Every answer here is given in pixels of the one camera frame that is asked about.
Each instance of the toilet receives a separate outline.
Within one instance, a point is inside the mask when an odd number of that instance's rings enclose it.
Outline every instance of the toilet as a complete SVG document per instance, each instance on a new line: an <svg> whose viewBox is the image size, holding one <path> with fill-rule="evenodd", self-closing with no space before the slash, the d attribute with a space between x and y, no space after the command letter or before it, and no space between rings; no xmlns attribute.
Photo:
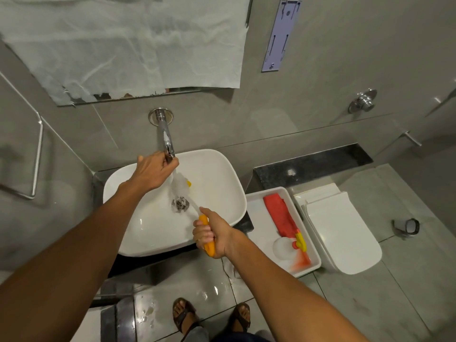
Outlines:
<svg viewBox="0 0 456 342"><path fill-rule="evenodd" d="M347 275L365 271L382 258L382 249L350 201L336 184L294 195L322 267Z"/></svg>

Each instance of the chrome faucet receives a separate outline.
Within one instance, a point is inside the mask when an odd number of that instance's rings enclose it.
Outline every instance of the chrome faucet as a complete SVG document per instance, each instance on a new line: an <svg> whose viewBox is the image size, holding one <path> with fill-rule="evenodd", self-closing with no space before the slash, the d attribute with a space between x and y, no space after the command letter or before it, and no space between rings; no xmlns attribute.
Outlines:
<svg viewBox="0 0 456 342"><path fill-rule="evenodd" d="M172 119L173 114L171 110L166 108L157 108L149 113L149 121L151 124L158 126L160 132L163 133L163 150L165 153L165 159L168 163L170 163L176 156L172 145L171 133L168 128L168 123L170 123Z"/></svg>

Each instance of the white sink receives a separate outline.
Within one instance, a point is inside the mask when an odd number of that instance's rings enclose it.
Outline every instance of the white sink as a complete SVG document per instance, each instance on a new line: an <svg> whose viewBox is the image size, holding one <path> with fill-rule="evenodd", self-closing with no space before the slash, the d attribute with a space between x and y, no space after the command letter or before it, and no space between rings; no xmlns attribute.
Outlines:
<svg viewBox="0 0 456 342"><path fill-rule="evenodd" d="M203 207L217 212L231 226L240 221L247 210L241 183L231 163L220 152L211 149L184 152L177 172L190 182L190 195ZM106 182L103 202L111 198L117 187L128 180L136 164L120 168ZM165 183L147 193L133 213L122 240L119 253L129 257L171 251L193 243L193 221L198 214L192 207L186 212L173 212L171 201L172 175Z"/></svg>

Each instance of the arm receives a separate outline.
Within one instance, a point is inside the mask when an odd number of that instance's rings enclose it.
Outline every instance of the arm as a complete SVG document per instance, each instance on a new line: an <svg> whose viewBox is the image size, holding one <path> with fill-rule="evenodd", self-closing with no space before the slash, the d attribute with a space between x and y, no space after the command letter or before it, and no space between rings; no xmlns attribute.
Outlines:
<svg viewBox="0 0 456 342"><path fill-rule="evenodd" d="M271 261L217 213L201 208L210 226L195 221L198 247L215 237L215 258L228 257L254 295L275 339L368 342L329 302Z"/></svg>
<svg viewBox="0 0 456 342"><path fill-rule="evenodd" d="M164 159L162 152L139 156L133 176L111 199L0 286L0 341L71 340L108 276L139 201L179 165L174 159L167 166Z"/></svg>

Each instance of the sandal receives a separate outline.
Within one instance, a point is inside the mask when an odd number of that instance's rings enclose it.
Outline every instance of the sandal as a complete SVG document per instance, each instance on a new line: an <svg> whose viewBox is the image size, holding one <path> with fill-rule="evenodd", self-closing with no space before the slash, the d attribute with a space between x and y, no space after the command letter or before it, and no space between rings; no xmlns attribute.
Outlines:
<svg viewBox="0 0 456 342"><path fill-rule="evenodd" d="M179 313L179 315L177 317L174 317L174 315L173 315L173 321L174 321L174 324L176 325L177 329L181 333L183 333L182 332L182 323L184 322L185 317L187 316L187 314L189 312L195 314L195 317L196 317L196 310L195 310L195 307L193 307L193 305L190 303L190 301L187 301L184 298L177 298L174 300L174 303L172 305L173 312L174 312L174 309L176 308L176 305L181 301L185 301L184 310L181 313ZM199 321L194 322L186 333L188 334L191 331L191 329L193 329L194 327L199 327L199 326L201 326Z"/></svg>
<svg viewBox="0 0 456 342"><path fill-rule="evenodd" d="M241 316L241 312L239 312L239 309L241 307L245 307L249 313L250 313L250 307L245 303L241 302L240 304L237 304L236 307L234 308L233 312L231 313L231 316L228 318L228 325L227 325L227 330L231 330L234 321L238 321L241 326L242 330L246 333L247 329L250 328L250 321L247 321L244 317Z"/></svg>

